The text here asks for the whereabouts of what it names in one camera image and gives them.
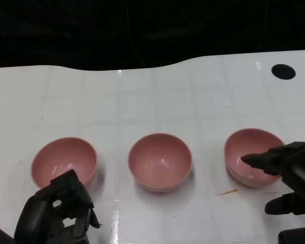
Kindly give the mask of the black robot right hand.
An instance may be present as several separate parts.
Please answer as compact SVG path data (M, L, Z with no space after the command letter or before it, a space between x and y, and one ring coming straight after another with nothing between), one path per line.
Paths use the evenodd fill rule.
M266 214L305 214L305 142L292 142L263 153L244 155L241 160L266 174L280 176L282 182L293 190L269 201L264 208Z

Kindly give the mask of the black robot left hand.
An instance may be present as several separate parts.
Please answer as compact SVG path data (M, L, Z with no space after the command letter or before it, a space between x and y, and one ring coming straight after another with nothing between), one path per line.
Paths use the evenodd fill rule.
M26 202L16 243L88 243L89 226L99 229L93 201L74 170L54 178Z

